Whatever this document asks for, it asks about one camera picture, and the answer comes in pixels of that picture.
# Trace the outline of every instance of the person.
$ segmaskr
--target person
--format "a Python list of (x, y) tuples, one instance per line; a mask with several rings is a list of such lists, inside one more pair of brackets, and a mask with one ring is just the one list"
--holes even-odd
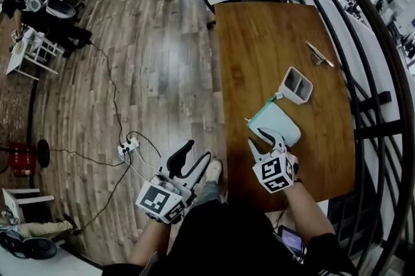
[(204, 189), (168, 255), (171, 225), (149, 220), (129, 262), (107, 265), (102, 275), (357, 275), (333, 226), (300, 180), (283, 192), (307, 247), (303, 264), (278, 240), (263, 213), (220, 202), (221, 171), (219, 161), (209, 164)]
[(383, 1), (384, 0), (377, 0), (376, 4), (375, 4), (375, 9), (380, 12), (382, 10), (383, 7)]
[[(63, 57), (68, 58), (77, 49), (89, 43), (92, 33), (88, 30), (76, 27), (67, 19), (60, 19), (46, 12), (45, 7), (37, 12), (27, 9), (25, 0), (0, 0), (1, 10), (10, 18), (14, 19), (18, 41), (23, 38), (23, 24), (32, 27), (45, 37), (59, 44), (65, 49)], [(79, 40), (76, 46), (69, 38)]]
[(23, 239), (42, 237), (52, 239), (63, 233), (77, 228), (76, 224), (69, 215), (64, 214), (65, 220), (56, 223), (24, 223), (12, 224), (9, 217), (0, 217), (0, 231), (15, 231)]

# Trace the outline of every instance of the wooden floor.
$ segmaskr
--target wooden floor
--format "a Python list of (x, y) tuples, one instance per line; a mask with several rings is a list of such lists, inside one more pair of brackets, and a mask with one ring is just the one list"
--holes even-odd
[[(201, 0), (87, 0), (80, 23), (110, 58), (123, 139), (129, 131), (140, 131), (160, 152), (194, 139), (188, 166), (205, 151), (225, 158), (219, 59), (214, 31), (205, 27), (207, 18)], [(34, 141), (45, 138), (51, 148), (120, 162), (119, 125), (105, 61), (87, 46), (69, 60), (53, 62), (58, 76), (41, 74)], [(157, 165), (156, 153), (140, 141), (144, 158)], [(134, 164), (150, 178), (152, 169), (138, 158)], [(96, 165), (52, 152), (51, 165), (39, 181), (43, 191), (56, 196), (54, 217), (68, 213), (83, 226), (104, 206), (125, 166)], [(102, 264), (127, 259), (147, 221), (134, 205), (141, 184), (134, 172), (127, 174), (109, 207), (74, 240), (81, 253)]]

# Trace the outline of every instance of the metal railing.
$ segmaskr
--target metal railing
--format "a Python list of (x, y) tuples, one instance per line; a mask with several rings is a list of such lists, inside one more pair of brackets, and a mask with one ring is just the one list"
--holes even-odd
[[(408, 239), (409, 228), (407, 225), (407, 216), (410, 208), (412, 208), (412, 215), (415, 213), (415, 204), (413, 200), (413, 189), (415, 181), (415, 132), (414, 132), (414, 104), (412, 103), (412, 97), (409, 89), (409, 82), (403, 67), (402, 61), (399, 57), (395, 43), (390, 36), (390, 33), (383, 23), (380, 15), (377, 13), (375, 7), (370, 0), (355, 0), (361, 8), (362, 13), (366, 17), (368, 24), (370, 25), (379, 45), (383, 52), (383, 56), (388, 68), (388, 74), (393, 83), (393, 88), (396, 94), (394, 102), (397, 103), (399, 109), (399, 119), (393, 122), (386, 122), (384, 115), (382, 114), (381, 100), (379, 98), (378, 86), (376, 86), (374, 76), (372, 74), (373, 68), (371, 67), (367, 55), (363, 49), (362, 43), (356, 33), (353, 24), (349, 18), (349, 15), (344, 11), (342, 5), (338, 0), (331, 0), (339, 12), (347, 30), (350, 34), (354, 46), (361, 61), (362, 68), (369, 86), (370, 94), (367, 93), (354, 79), (351, 69), (349, 67), (348, 59), (345, 55), (345, 50), (339, 41), (339, 38), (333, 28), (333, 24), (329, 19), (327, 12), (324, 10), (319, 0), (313, 0), (314, 5), (317, 7), (326, 28), (330, 33), (333, 44), (337, 50), (338, 57), (344, 73), (346, 86), (350, 94), (350, 106), (353, 113), (353, 119), (355, 121), (355, 161), (356, 161), (356, 186), (355, 192), (359, 197), (357, 208), (353, 216), (353, 231), (348, 242), (347, 250), (350, 255), (351, 247), (356, 241), (359, 221), (362, 214), (362, 201), (364, 191), (363, 178), (368, 176), (366, 169), (366, 163), (370, 160), (365, 159), (365, 146), (364, 140), (368, 139), (371, 142), (373, 150), (377, 155), (377, 183), (373, 183), (376, 187), (376, 197), (373, 204), (373, 222), (367, 236), (365, 246), (361, 251), (358, 268), (361, 268), (365, 258), (372, 246), (372, 240), (376, 230), (376, 223), (380, 222), (379, 215), (381, 210), (381, 204), (383, 202), (384, 183), (390, 191), (392, 200), (392, 206), (394, 210), (394, 219), (392, 227), (389, 232), (389, 236), (383, 245), (383, 252), (380, 259), (377, 261), (372, 275), (380, 275), (384, 272), (388, 261), (394, 254), (396, 247), (401, 238), (401, 234), (405, 229), (405, 237)], [(370, 100), (372, 106), (370, 111), (362, 107), (362, 102)], [(397, 147), (397, 143), (393, 135), (401, 134), (402, 149)], [(388, 161), (390, 171), (386, 168), (386, 160)], [(401, 168), (401, 175), (397, 171), (397, 166)], [(398, 187), (398, 194), (394, 190), (394, 184)], [(341, 219), (337, 229), (341, 232)]]

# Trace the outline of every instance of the power strip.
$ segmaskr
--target power strip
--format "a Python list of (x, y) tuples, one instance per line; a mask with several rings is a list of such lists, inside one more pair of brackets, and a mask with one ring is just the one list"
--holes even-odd
[(140, 147), (140, 142), (137, 140), (136, 137), (132, 137), (131, 139), (127, 140), (121, 146), (118, 146), (118, 155), (124, 161), (126, 155), (129, 152), (132, 152), (136, 148)]

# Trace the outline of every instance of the person's arm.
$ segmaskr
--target person's arm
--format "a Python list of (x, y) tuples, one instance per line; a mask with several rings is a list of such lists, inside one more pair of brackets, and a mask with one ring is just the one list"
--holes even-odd
[(18, 32), (18, 38), (23, 37), (23, 24), (21, 22), (21, 12), (19, 10), (16, 10), (14, 12), (14, 22), (16, 23), (16, 30)]
[(305, 245), (314, 237), (335, 233), (330, 221), (302, 183), (294, 183), (285, 189), (284, 193), (292, 211), (296, 230)]
[(134, 246), (129, 263), (144, 268), (155, 252), (159, 257), (165, 257), (169, 247), (170, 230), (170, 224), (149, 220)]

